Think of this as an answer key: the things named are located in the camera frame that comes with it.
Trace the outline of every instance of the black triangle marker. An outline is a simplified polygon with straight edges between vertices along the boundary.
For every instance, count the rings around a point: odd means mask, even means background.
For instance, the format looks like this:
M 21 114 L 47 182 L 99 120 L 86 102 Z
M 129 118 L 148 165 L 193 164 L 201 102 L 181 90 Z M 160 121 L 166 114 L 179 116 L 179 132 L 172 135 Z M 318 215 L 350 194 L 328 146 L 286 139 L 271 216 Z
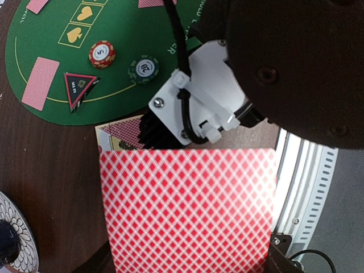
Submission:
M 80 107 L 83 100 L 100 80 L 97 76 L 72 73 L 64 73 L 64 79 L 71 112 L 76 111 Z

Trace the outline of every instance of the poker chip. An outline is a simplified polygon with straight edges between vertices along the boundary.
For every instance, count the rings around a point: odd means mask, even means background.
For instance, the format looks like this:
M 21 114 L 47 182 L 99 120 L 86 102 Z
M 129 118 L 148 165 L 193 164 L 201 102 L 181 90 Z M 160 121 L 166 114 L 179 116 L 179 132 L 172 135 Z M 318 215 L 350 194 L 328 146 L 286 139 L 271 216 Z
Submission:
M 159 62 L 149 55 L 142 55 L 134 60 L 129 67 L 128 74 L 131 82 L 135 84 L 147 84 L 159 73 Z
M 114 46 L 108 41 L 100 41 L 94 44 L 89 52 L 89 60 L 95 68 L 109 67 L 116 57 Z

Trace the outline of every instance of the black knob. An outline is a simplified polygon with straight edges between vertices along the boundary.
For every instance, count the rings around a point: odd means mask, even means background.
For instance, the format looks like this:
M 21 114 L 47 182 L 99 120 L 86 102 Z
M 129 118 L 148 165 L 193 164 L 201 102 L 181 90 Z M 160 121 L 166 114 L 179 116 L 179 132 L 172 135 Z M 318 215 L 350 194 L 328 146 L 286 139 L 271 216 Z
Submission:
M 0 220 L 0 263 L 9 264 L 19 256 L 20 240 L 13 227 Z

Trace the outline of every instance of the green poker chip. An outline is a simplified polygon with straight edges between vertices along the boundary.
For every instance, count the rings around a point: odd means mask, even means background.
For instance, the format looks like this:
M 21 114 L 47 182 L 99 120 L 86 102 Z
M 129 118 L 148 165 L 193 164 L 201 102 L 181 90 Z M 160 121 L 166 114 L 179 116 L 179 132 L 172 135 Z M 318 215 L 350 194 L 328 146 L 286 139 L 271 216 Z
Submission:
M 135 84 L 147 84 L 159 73 L 159 62 L 149 55 L 142 55 L 134 60 L 129 67 L 128 74 L 131 82 Z

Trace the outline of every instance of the yellow heart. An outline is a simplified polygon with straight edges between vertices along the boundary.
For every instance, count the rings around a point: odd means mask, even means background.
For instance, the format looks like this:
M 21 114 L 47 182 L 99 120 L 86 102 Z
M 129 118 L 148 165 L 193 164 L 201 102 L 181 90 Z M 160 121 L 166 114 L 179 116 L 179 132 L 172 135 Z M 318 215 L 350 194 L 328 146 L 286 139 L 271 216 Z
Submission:
M 77 16 L 77 20 L 83 21 L 92 15 L 93 15 L 92 9 L 90 7 L 84 7 L 81 11 L 81 14 Z

